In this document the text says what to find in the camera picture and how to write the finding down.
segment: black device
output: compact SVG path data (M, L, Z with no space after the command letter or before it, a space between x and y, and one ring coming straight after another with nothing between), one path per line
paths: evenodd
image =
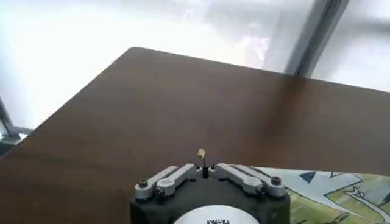
M135 186L132 224L289 224L279 177L249 166L171 166Z

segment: patterned cloth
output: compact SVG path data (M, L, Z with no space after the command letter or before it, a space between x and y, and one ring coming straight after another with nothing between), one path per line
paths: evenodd
M282 178L291 196L291 224L390 223L390 177L255 168Z

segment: white label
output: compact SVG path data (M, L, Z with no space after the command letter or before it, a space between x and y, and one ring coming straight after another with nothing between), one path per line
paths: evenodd
M259 224L250 214L226 205L208 205L191 210L174 224Z

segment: wooden table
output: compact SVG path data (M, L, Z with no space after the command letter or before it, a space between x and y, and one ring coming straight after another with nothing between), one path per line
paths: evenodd
M0 161L0 223L129 223L138 180L216 162L390 175L390 94L140 48Z

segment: small yellow object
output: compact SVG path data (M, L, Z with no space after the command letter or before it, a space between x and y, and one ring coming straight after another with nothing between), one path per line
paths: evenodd
M199 149L199 151L197 151L197 155L201 158L204 158L206 155L206 151L204 149Z

